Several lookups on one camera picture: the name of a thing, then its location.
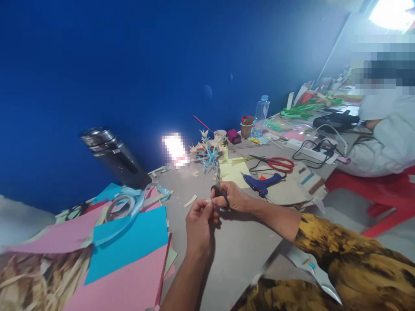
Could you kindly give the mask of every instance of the red plastic chair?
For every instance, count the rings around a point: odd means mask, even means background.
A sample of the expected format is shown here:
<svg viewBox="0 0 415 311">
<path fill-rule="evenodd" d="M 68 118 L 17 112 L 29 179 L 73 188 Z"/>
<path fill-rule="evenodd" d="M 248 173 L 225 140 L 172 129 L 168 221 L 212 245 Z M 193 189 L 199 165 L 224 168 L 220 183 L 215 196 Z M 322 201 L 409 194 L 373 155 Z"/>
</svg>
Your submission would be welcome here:
<svg viewBox="0 0 415 311">
<path fill-rule="evenodd" d="M 329 192 L 334 189 L 349 189 L 374 202 L 367 213 L 371 217 L 395 208 L 396 210 L 383 218 L 362 235 L 374 238 L 385 231 L 415 216 L 415 184 L 408 175 L 415 175 L 415 167 L 406 169 L 401 174 L 385 177 L 362 178 L 335 170 L 326 181 Z"/>
</svg>

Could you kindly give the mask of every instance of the ribbon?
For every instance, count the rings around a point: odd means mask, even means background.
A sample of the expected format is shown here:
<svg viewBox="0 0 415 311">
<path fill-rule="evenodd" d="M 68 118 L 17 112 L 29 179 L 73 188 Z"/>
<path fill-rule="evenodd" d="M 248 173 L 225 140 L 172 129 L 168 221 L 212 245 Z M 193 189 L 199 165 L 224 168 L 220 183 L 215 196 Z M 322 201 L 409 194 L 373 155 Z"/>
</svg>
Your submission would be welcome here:
<svg viewBox="0 0 415 311">
<path fill-rule="evenodd" d="M 117 235 L 122 233 L 135 220 L 135 217 L 137 216 L 137 214 L 143 207 L 144 199 L 146 196 L 146 190 L 152 186 L 155 186 L 160 193 L 166 195 L 164 198 L 161 199 L 162 202 L 170 198 L 170 194 L 171 194 L 170 191 L 167 189 L 164 189 L 163 187 L 161 187 L 160 184 L 156 184 L 156 183 L 148 184 L 144 190 L 136 190 L 130 187 L 124 187 L 120 192 L 120 197 L 115 199 L 109 206 L 107 215 L 111 214 L 112 209 L 117 205 L 118 202 L 122 200 L 130 200 L 130 209 L 128 210 L 128 213 L 125 216 L 125 217 L 130 217 L 130 220 L 127 223 L 125 223 L 125 225 L 122 228 L 120 228 L 117 232 L 112 233 L 100 240 L 94 241 L 93 243 L 95 246 L 99 246 L 105 242 L 112 240 Z"/>
</svg>

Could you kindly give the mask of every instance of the scissors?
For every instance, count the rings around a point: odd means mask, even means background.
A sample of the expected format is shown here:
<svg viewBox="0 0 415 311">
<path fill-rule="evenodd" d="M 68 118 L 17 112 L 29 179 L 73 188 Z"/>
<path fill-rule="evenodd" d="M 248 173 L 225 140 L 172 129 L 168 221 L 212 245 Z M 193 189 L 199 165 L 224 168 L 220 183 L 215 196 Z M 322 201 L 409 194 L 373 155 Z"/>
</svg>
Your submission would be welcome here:
<svg viewBox="0 0 415 311">
<path fill-rule="evenodd" d="M 266 158 L 266 157 L 257 157 L 255 155 L 249 155 L 255 159 L 258 159 L 259 162 L 258 164 L 253 167 L 252 169 L 250 169 L 249 171 L 253 171 L 254 168 L 256 168 L 261 162 L 265 162 L 269 165 L 269 167 L 271 167 L 272 169 L 276 170 L 276 171 L 280 171 L 283 173 L 292 173 L 293 169 L 294 169 L 294 162 L 292 162 L 289 159 L 286 158 Z"/>
<path fill-rule="evenodd" d="M 225 191 L 223 191 L 220 188 L 220 166 L 218 163 L 216 163 L 216 161 L 214 161 L 214 166 L 215 166 L 215 178 L 216 178 L 216 184 L 214 184 L 211 187 L 211 192 L 212 189 L 215 190 L 215 197 L 224 197 L 225 201 L 226 201 L 226 208 L 229 208 L 229 200 L 228 200 L 228 196 L 226 195 Z"/>
</svg>

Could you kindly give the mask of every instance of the hand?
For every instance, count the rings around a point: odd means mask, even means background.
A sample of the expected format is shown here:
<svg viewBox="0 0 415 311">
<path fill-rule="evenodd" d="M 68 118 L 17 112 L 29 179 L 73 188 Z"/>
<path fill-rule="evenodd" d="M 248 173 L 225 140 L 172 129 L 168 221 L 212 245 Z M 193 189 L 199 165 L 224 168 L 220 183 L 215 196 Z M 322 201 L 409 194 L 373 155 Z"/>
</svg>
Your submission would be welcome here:
<svg viewBox="0 0 415 311">
<path fill-rule="evenodd" d="M 228 197 L 229 206 L 239 212 L 249 212 L 249 206 L 253 197 L 247 195 L 241 190 L 233 181 L 223 181 L 220 183 L 220 187 L 225 191 Z M 222 196 L 215 197 L 215 190 L 212 189 L 211 199 L 215 206 L 226 206 L 225 198 Z"/>
<path fill-rule="evenodd" d="M 219 213 L 214 211 L 212 202 L 196 200 L 186 216 L 187 256 L 209 257 L 211 252 L 209 222 L 218 223 Z"/>
</svg>

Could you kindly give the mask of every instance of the power strip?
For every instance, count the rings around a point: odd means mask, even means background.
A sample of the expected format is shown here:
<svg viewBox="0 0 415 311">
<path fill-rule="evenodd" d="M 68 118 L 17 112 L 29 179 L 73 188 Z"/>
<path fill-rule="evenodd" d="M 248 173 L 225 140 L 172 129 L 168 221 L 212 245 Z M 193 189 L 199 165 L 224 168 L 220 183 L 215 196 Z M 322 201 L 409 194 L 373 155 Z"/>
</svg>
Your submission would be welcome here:
<svg viewBox="0 0 415 311">
<path fill-rule="evenodd" d="M 299 150 L 301 148 L 301 145 L 303 144 L 303 142 L 299 141 L 299 140 L 295 140 L 295 139 L 290 139 L 289 141 L 287 141 L 287 143 L 285 144 L 288 148 L 291 148 L 295 151 Z M 303 147 L 301 148 L 300 151 L 302 154 L 308 155 L 311 158 L 314 158 L 316 160 L 320 160 L 321 162 L 323 162 L 326 159 L 326 155 L 324 154 L 324 152 L 317 152 L 314 151 L 311 148 L 306 148 Z M 326 164 L 333 164 L 334 161 L 338 158 L 338 154 L 334 153 L 334 155 L 327 159 Z"/>
</svg>

